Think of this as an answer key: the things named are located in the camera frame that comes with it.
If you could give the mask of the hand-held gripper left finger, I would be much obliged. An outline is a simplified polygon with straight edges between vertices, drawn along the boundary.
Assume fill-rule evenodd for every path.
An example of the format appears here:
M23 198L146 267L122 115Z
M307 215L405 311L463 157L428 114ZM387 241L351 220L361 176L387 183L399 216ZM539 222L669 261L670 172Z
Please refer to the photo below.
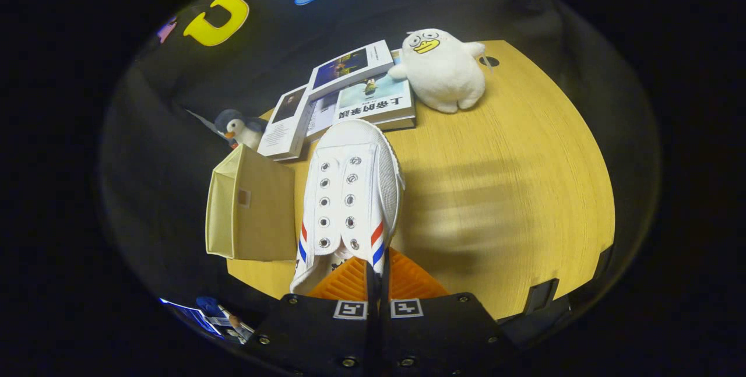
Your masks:
M378 376L380 280L355 257L327 279L347 277L362 300L284 295L245 343L245 355L275 376Z

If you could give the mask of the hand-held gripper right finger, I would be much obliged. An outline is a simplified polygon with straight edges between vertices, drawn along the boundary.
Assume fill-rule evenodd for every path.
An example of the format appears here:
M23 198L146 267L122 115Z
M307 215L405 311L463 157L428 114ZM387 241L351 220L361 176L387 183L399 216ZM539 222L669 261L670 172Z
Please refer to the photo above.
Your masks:
M395 297L422 268L396 250L384 255L380 358L384 376L491 376L513 358L513 342L476 295Z

